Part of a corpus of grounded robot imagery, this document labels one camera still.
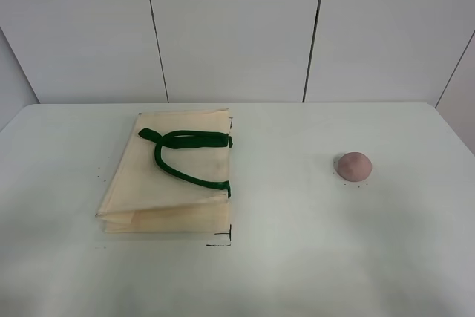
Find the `pink peach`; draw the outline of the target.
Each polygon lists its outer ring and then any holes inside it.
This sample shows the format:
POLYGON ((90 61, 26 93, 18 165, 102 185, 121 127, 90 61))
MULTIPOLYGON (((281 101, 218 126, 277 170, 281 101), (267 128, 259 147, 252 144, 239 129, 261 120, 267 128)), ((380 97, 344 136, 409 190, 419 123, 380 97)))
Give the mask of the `pink peach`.
POLYGON ((373 171, 373 164, 370 158, 357 151, 337 154, 332 161, 335 173, 348 182, 362 182, 373 171))

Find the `cream linen bag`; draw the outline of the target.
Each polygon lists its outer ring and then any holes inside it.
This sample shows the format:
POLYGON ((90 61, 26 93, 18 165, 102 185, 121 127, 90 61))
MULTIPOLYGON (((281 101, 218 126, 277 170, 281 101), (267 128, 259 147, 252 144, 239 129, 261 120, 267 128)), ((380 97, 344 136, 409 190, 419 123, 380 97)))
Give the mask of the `cream linen bag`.
POLYGON ((141 113, 96 217, 109 233, 230 228, 228 109, 141 113))

